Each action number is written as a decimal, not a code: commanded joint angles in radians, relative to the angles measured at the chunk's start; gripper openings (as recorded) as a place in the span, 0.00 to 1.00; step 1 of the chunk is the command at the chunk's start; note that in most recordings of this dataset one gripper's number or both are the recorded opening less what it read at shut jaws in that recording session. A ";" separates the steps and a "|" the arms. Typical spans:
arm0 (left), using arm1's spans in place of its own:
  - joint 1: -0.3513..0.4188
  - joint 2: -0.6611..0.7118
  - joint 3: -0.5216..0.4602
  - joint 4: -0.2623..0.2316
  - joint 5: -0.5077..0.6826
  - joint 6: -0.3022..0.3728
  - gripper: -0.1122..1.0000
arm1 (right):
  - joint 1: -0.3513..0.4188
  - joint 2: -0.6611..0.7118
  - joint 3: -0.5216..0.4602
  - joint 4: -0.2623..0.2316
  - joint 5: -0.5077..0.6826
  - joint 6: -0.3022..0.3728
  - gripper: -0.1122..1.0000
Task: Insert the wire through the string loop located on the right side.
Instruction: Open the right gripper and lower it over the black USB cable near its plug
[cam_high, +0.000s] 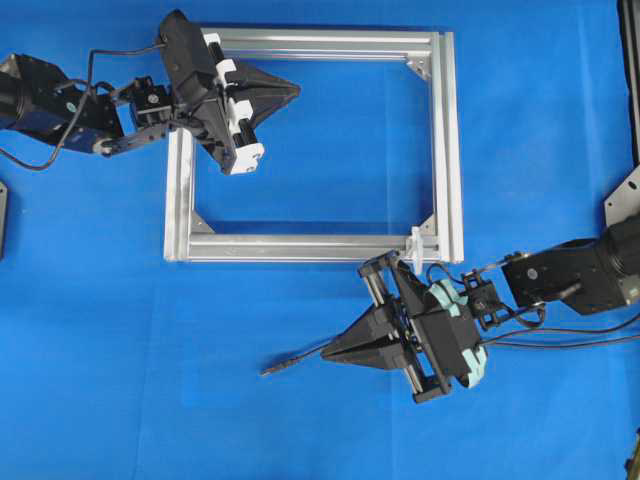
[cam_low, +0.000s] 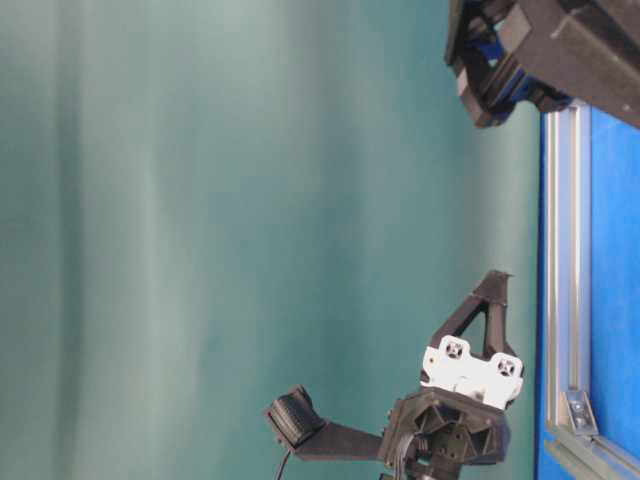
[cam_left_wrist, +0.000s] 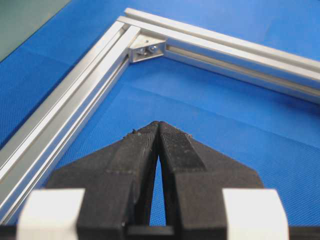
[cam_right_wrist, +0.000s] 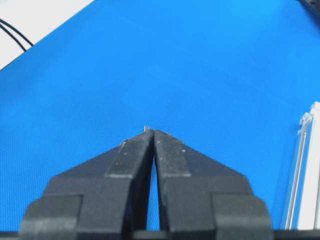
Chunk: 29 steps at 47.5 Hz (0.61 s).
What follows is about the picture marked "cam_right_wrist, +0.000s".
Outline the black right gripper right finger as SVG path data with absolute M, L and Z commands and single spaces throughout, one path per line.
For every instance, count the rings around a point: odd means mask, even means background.
M 246 176 L 154 132 L 160 225 L 173 240 L 271 240 L 266 204 Z

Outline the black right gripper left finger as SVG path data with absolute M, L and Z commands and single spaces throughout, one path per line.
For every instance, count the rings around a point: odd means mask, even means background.
M 153 131 L 54 176 L 24 215 L 22 240 L 122 240 L 146 225 Z

